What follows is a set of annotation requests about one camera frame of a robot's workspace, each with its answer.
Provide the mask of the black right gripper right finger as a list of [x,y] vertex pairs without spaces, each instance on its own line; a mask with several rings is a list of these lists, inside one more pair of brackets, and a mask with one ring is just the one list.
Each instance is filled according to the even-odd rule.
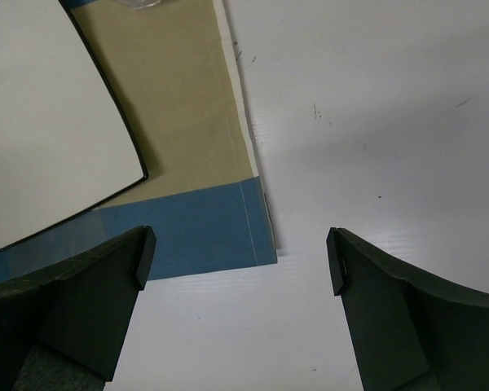
[[489,294],[385,253],[343,228],[326,240],[366,390],[489,390]]

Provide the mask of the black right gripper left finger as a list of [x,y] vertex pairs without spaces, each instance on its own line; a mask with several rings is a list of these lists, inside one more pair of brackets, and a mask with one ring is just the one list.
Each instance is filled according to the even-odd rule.
[[156,236],[137,226],[0,283],[0,390],[102,390],[112,381]]

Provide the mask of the white square plate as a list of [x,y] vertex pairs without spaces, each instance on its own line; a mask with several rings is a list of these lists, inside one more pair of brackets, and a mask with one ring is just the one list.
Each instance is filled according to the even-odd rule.
[[62,1],[0,1],[0,251],[145,181],[132,129]]

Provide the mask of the blue beige striped placemat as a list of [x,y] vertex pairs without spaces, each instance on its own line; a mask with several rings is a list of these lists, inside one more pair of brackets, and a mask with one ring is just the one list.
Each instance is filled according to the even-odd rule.
[[223,2],[132,11],[113,1],[69,1],[67,8],[121,103],[148,179],[0,251],[0,281],[144,225],[157,238],[151,279],[276,263]]

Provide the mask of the clear plastic cup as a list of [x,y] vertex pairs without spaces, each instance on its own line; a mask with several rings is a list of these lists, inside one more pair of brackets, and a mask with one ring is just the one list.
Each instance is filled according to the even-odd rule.
[[127,6],[132,10],[142,10],[160,5],[162,0],[126,0]]

